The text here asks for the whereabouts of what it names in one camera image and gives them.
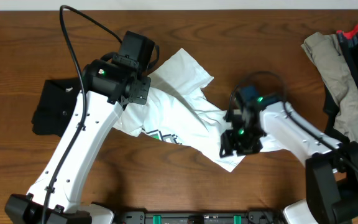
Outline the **white t-shirt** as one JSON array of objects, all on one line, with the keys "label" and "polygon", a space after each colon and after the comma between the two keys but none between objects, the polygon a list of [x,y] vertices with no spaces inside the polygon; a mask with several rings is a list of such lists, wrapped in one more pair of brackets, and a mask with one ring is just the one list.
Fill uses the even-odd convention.
[{"label": "white t-shirt", "polygon": [[167,143],[190,146],[232,172],[243,156],[220,157],[221,135],[231,124],[224,119],[226,111],[210,103],[202,91],[214,78],[184,49],[149,77],[146,104],[128,104],[114,129],[130,136],[144,133]]}]

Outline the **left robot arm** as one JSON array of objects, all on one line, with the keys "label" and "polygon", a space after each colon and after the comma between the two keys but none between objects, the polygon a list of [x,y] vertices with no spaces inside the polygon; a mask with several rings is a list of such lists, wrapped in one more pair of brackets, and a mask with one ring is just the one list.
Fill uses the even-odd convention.
[{"label": "left robot arm", "polygon": [[43,173],[25,195],[12,194],[5,213],[13,223],[112,223],[114,212],[80,199],[87,176],[114,124],[129,103],[144,105],[148,63],[119,56],[83,70],[73,115]]}]

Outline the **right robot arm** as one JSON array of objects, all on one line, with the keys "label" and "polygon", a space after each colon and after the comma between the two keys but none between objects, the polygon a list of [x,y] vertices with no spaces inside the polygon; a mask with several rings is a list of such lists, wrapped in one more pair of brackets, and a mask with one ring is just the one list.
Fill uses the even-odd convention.
[{"label": "right robot arm", "polygon": [[358,217],[358,143],[331,138],[277,95],[237,93],[239,111],[221,135],[220,157],[285,149],[305,167],[306,198],[283,210],[285,223],[351,223]]}]

